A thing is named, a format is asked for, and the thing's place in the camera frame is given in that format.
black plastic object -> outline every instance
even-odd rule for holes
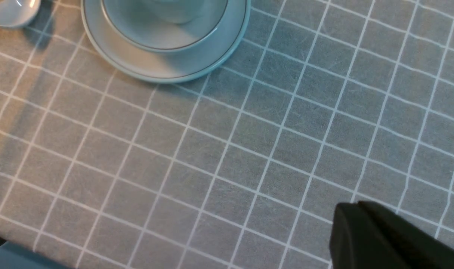
[[[375,202],[336,205],[335,269],[454,269],[454,249]]]

white saucer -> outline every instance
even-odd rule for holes
[[[155,16],[138,0],[102,0],[107,22],[126,41],[141,49],[172,53],[198,45],[217,29],[227,0],[207,0],[190,22],[173,24]]]
[[[114,67],[153,83],[194,80],[220,66],[237,48],[250,15],[250,0],[229,0],[218,29],[178,53],[153,53],[128,43],[109,25],[100,0],[81,0],[82,21],[96,50]]]

cup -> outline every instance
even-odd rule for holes
[[[205,0],[142,0],[157,17],[174,24],[185,24],[198,17]]]

spoon bowl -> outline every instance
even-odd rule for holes
[[[0,27],[18,29],[26,26],[39,10],[41,0],[4,0],[0,2]]]

saucer rim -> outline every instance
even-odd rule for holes
[[[242,21],[242,26],[240,27],[240,30],[237,34],[237,37],[234,39],[232,45],[225,51],[225,53],[217,58],[215,61],[213,61],[210,65],[206,66],[202,70],[196,71],[194,73],[191,73],[189,75],[183,75],[181,77],[174,77],[174,78],[157,78],[157,77],[151,77],[148,75],[143,75],[137,72],[134,72],[130,70],[129,68],[124,67],[120,63],[117,63],[114,61],[112,58],[109,57],[109,55],[100,48],[100,46],[97,44],[96,39],[92,36],[87,20],[86,20],[86,13],[85,13],[85,2],[90,1],[90,0],[80,0],[80,5],[81,5],[81,17],[82,17],[82,23],[84,24],[84,28],[86,31],[86,34],[92,43],[92,46],[96,49],[96,51],[112,66],[117,68],[119,71],[126,73],[127,75],[130,75],[131,77],[150,82],[150,83],[160,83],[160,84],[172,84],[172,83],[182,83],[182,82],[187,82],[194,80],[196,78],[200,78],[204,75],[207,75],[208,73],[212,72],[216,68],[218,68],[220,65],[222,65],[230,56],[232,56],[232,53],[237,49],[237,47],[240,45],[242,38],[244,37],[244,34],[246,32],[249,18],[250,18],[250,12],[251,12],[251,0],[244,0],[245,1],[245,11],[244,11],[244,20]]]
[[[228,5],[229,1],[230,0],[225,0],[225,7],[223,7],[223,12],[222,12],[222,15],[220,16],[220,19],[215,24],[215,26],[213,26],[213,28],[207,34],[205,34],[205,36],[201,37],[200,39],[198,39],[190,44],[180,46],[180,47],[175,47],[175,48],[157,48],[157,47],[146,46],[144,44],[141,44],[141,43],[131,39],[130,37],[128,37],[124,33],[122,33],[122,31],[119,28],[117,28],[117,26],[112,22],[112,19],[109,16],[109,12],[107,12],[107,9],[105,7],[106,0],[101,0],[101,7],[102,7],[102,13],[104,14],[104,17],[105,17],[107,23],[112,27],[112,29],[114,29],[114,31],[117,32],[117,34],[119,34],[119,36],[124,38],[125,41],[128,41],[130,44],[133,44],[134,46],[136,46],[138,48],[141,48],[141,49],[147,50],[147,51],[151,51],[151,52],[174,53],[174,52],[180,52],[180,51],[189,49],[193,46],[196,46],[196,45],[202,43],[203,41],[205,41],[208,37],[210,37],[218,29],[220,23],[224,19],[225,12],[227,11],[227,5]]]

